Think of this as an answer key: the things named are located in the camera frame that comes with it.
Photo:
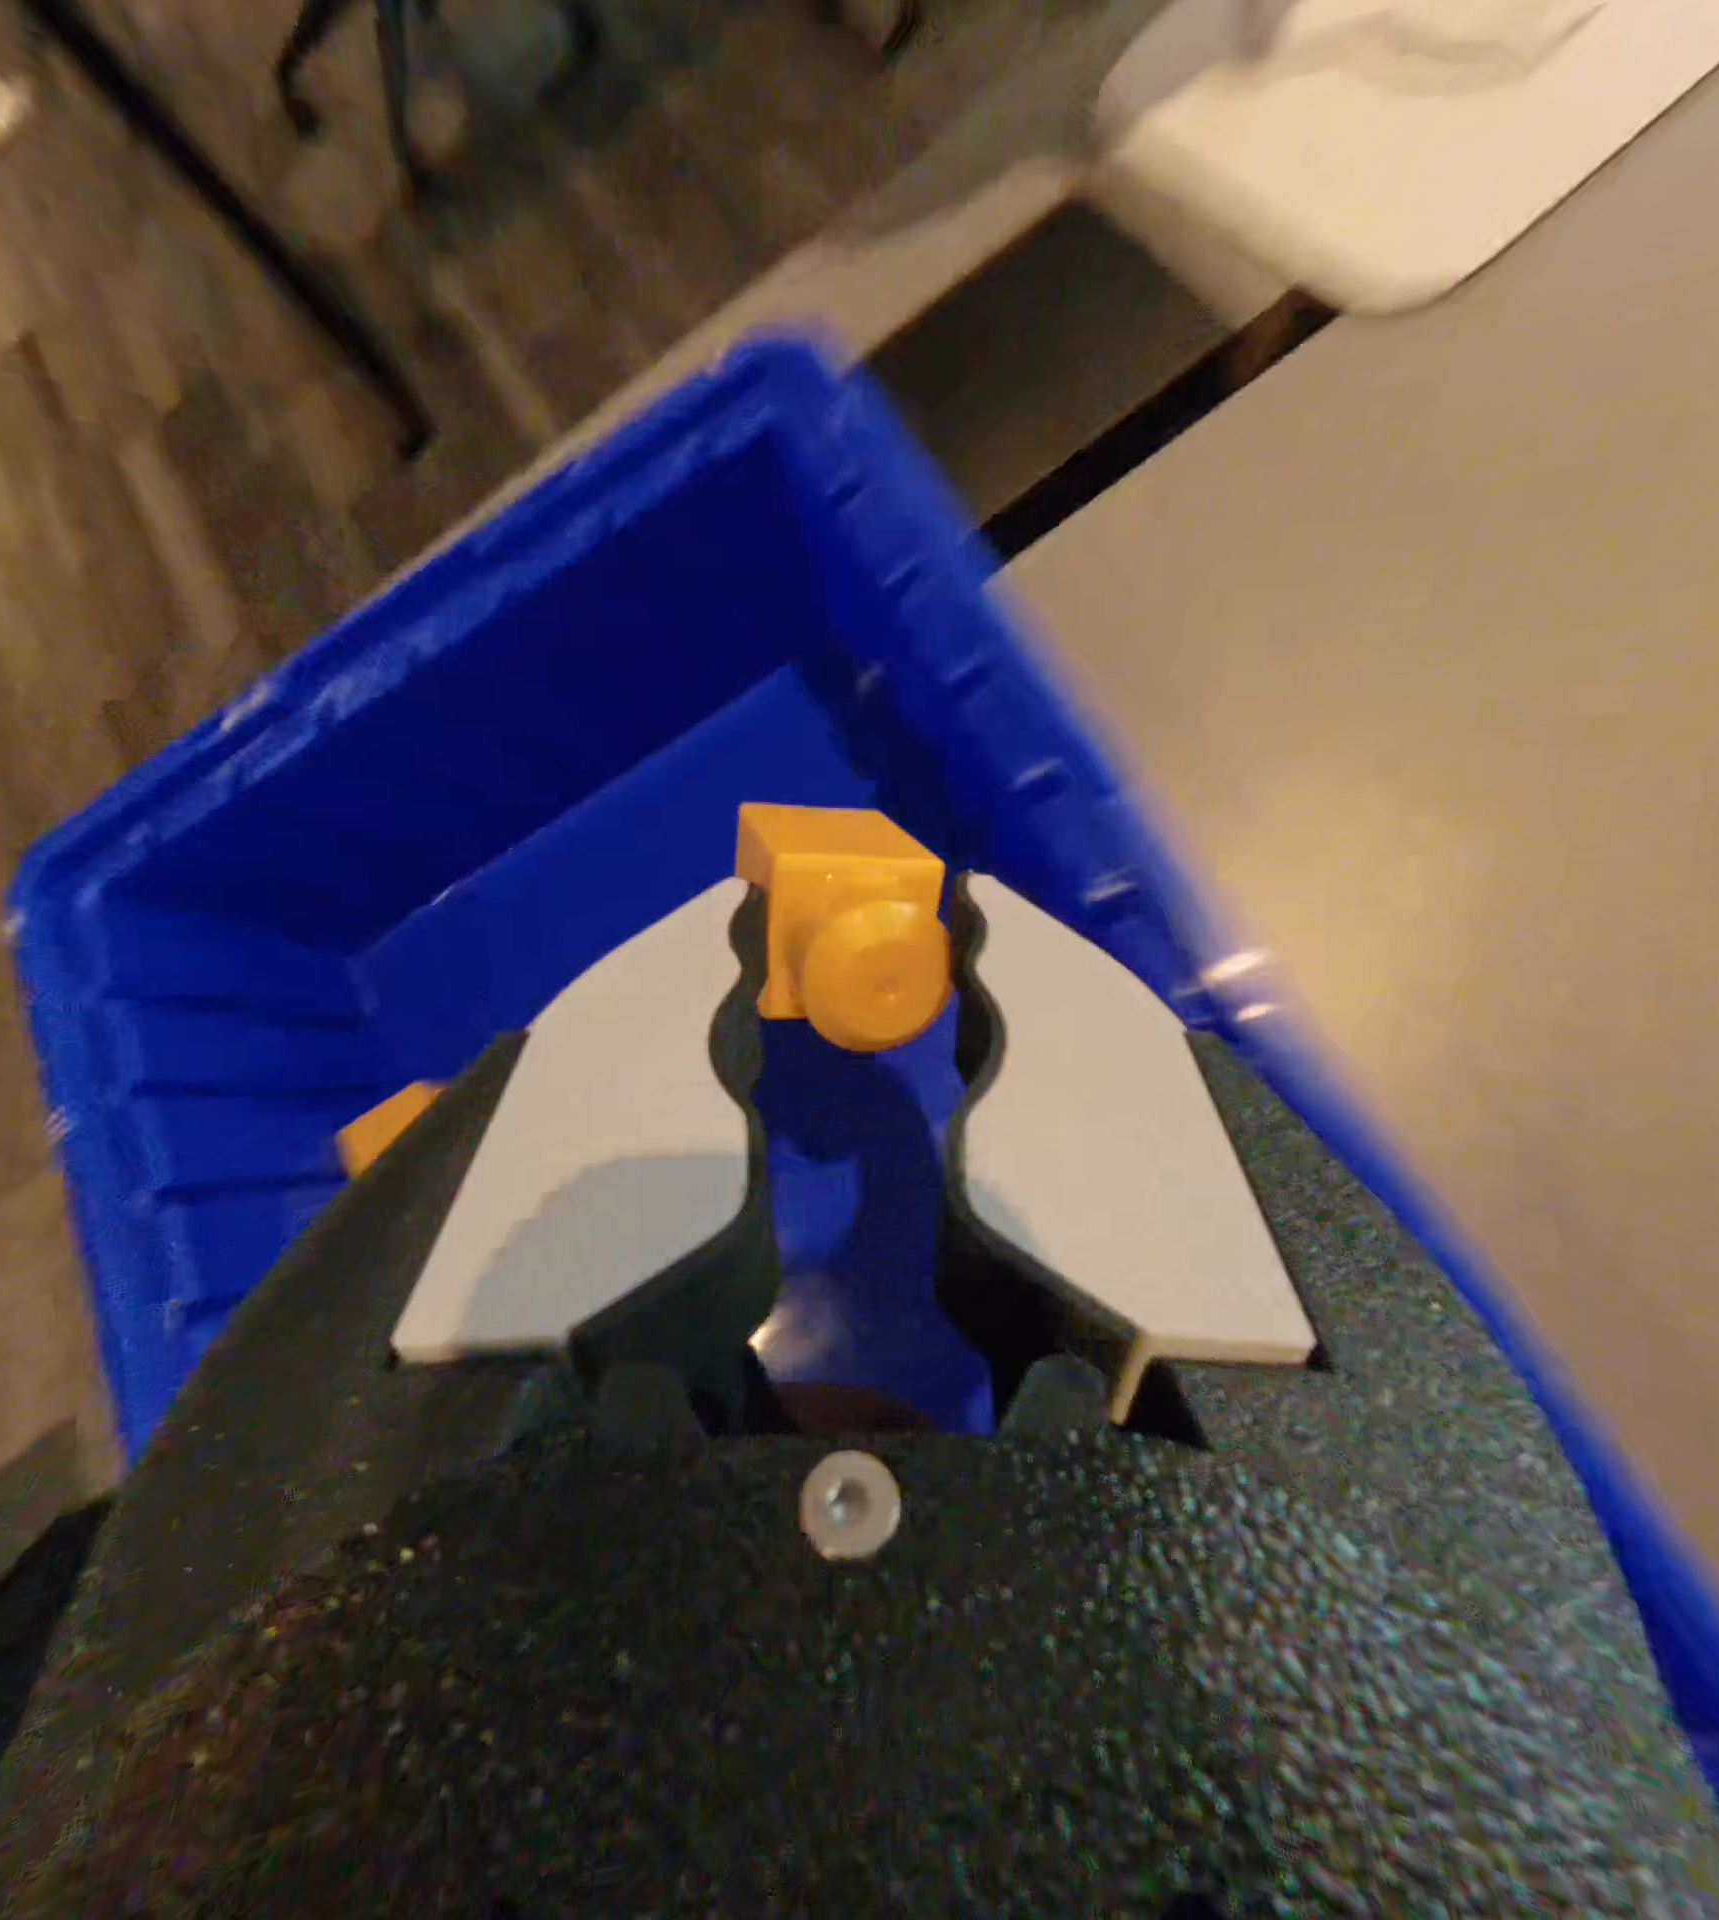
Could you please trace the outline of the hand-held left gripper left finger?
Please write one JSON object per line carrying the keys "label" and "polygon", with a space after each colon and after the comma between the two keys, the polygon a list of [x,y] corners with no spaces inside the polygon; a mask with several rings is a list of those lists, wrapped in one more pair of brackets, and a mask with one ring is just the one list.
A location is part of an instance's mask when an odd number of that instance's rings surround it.
{"label": "hand-held left gripper left finger", "polygon": [[535,1015],[393,1325],[401,1363],[735,1365],[775,1309],[765,921],[719,881]]}

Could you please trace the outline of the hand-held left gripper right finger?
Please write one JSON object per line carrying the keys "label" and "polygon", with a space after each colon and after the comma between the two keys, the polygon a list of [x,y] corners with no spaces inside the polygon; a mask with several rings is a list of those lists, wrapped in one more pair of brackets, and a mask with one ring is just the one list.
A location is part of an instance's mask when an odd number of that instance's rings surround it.
{"label": "hand-held left gripper right finger", "polygon": [[1305,1368],[1313,1325],[1175,1010],[993,876],[957,881],[953,937],[941,1307],[997,1403],[1073,1356],[1125,1428],[1161,1365]]}

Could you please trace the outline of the yellow one-stud block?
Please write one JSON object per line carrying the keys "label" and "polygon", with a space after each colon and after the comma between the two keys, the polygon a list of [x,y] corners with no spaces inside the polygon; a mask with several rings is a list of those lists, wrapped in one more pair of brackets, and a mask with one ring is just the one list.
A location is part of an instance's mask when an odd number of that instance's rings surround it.
{"label": "yellow one-stud block", "polygon": [[953,992],[945,865],[885,815],[745,803],[733,873],[765,909],[765,1020],[855,1055],[937,1022]]}
{"label": "yellow one-stud block", "polygon": [[441,1093],[441,1081],[415,1081],[344,1122],[336,1130],[336,1159],[344,1178],[359,1181],[439,1100]]}

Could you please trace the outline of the blue ribbed plastic bin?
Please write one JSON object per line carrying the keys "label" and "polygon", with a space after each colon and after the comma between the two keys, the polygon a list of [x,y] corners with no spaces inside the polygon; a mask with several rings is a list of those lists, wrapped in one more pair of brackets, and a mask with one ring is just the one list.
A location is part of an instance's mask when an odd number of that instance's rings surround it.
{"label": "blue ribbed plastic bin", "polygon": [[[0,1916],[1719,1916],[1719,1613],[1235,1035],[985,578],[875,388],[763,341],[28,854],[134,1477]],[[737,881],[741,805],[885,815],[951,941],[911,1045],[759,1015],[775,1309],[735,1365],[399,1360],[527,1024]],[[1307,1366],[997,1403],[941,1307],[967,874],[1183,1020]]]}

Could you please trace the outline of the white stand base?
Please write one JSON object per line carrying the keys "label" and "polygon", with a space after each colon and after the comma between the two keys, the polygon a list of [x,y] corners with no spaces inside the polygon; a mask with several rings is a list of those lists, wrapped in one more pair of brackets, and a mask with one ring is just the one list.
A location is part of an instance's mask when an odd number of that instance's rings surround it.
{"label": "white stand base", "polygon": [[1419,311],[1719,73],[1719,2],[1167,5],[1087,192],[1229,325]]}

